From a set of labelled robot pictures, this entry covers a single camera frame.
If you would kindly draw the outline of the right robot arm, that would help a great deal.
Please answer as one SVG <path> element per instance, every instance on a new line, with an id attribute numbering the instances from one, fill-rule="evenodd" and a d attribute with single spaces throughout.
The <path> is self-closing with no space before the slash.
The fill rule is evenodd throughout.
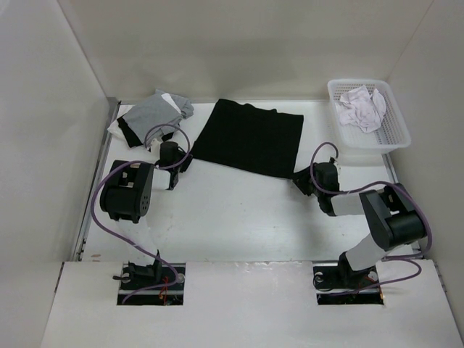
<path id="1" fill-rule="evenodd" d="M 304 195 L 315 196 L 326 215 L 362 215 L 369 228 L 356 246 L 341 253 L 335 267 L 315 271 L 318 290 L 350 294 L 374 289 L 381 284 L 375 277 L 377 262 L 388 260 L 398 247 L 430 236 L 423 213 L 400 183 L 381 183 L 378 190 L 342 192 L 334 161 L 312 164 L 294 173 L 291 180 Z"/>

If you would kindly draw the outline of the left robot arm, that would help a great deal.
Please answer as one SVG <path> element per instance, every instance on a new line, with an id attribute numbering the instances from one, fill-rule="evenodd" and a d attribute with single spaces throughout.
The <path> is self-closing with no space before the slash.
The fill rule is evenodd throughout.
<path id="1" fill-rule="evenodd" d="M 193 156 L 178 143 L 166 141 L 160 145 L 155 163 L 115 160 L 109 174 L 101 183 L 100 209 L 116 222 L 118 231 L 113 235 L 143 254 L 154 258 L 152 264 L 128 264 L 122 281 L 141 284 L 155 289 L 162 283 L 163 265 L 160 253 L 153 252 L 146 238 L 149 227 L 146 214 L 151 203 L 152 189 L 172 191 L 179 175 L 186 172 Z"/>

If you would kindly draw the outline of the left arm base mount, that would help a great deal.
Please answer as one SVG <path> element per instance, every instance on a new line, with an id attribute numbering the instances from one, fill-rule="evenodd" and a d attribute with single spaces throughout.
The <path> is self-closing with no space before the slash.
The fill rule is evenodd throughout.
<path id="1" fill-rule="evenodd" d="M 186 265 L 173 267 L 181 277 L 180 283 L 174 283 L 174 272 L 157 260 L 150 265 L 124 264 L 121 274 L 112 277 L 118 282 L 117 305 L 183 305 Z"/>

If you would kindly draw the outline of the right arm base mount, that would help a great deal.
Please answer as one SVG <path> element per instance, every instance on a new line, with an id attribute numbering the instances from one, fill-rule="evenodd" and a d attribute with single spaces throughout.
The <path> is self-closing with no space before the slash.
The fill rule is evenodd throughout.
<path id="1" fill-rule="evenodd" d="M 315 263 L 313 286 L 319 305 L 383 305 L 378 272 L 375 266 L 348 278 L 340 275 L 335 262 Z"/>

